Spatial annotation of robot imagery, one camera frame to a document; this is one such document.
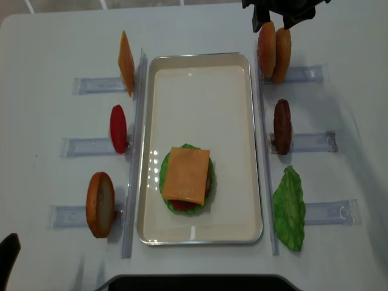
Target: burger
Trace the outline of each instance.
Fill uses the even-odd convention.
[[[190,144],[172,147],[159,174],[159,190],[174,213],[194,214],[208,203],[215,189],[215,173],[209,150]]]

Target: hamburger bun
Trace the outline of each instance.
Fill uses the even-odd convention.
[[[115,190],[108,174],[95,173],[86,198],[86,221],[96,238],[106,238],[115,214]]]
[[[286,78],[291,58],[290,30],[281,28],[276,32],[276,66],[273,70],[272,81],[280,84]]]
[[[273,22],[265,23],[260,30],[258,61],[264,77],[271,78],[276,63],[276,32]]]

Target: green lettuce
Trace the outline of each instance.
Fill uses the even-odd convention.
[[[196,149],[196,150],[200,150],[199,147],[194,147],[192,146],[191,144],[184,144],[181,146],[182,148],[184,149]],[[170,158],[170,153],[168,153],[166,155],[166,157],[163,159],[163,162],[162,162],[162,165],[160,167],[160,173],[159,173],[159,191],[160,191],[160,194],[163,193],[163,188],[164,188],[164,183],[166,181],[166,175],[167,175],[167,167],[169,165],[169,158]],[[194,214],[194,213],[198,213],[200,210],[202,210],[204,208],[204,206],[207,204],[207,202],[209,201],[210,197],[212,196],[213,192],[214,192],[214,188],[215,188],[215,173],[214,173],[214,168],[213,168],[213,163],[212,163],[212,159],[209,158],[209,170],[210,170],[210,191],[209,191],[209,194],[205,196],[205,202],[204,202],[204,205],[197,205],[195,206],[194,208],[192,209],[188,209],[188,210],[181,210],[181,209],[176,209],[170,202],[170,200],[168,199],[163,199],[164,200],[164,203],[167,205],[167,207],[172,211],[172,212],[175,212],[175,213],[182,213],[182,214],[186,214],[186,215],[190,215],[190,214]]]
[[[301,178],[292,166],[284,169],[284,176],[273,194],[272,204],[277,237],[290,250],[300,252],[304,239],[306,205]]]

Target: red tomato slice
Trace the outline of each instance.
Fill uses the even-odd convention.
[[[110,115],[110,136],[116,153],[125,153],[128,147],[127,122],[125,121],[124,111],[120,105],[112,108]]]
[[[192,203],[192,202],[186,202],[186,201],[180,201],[180,200],[170,200],[172,206],[178,210],[188,210],[193,209],[198,204]]]

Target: bottom bun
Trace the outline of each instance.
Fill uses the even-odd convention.
[[[96,238],[106,238],[115,215],[115,190],[108,174],[95,173],[86,199],[86,221]]]

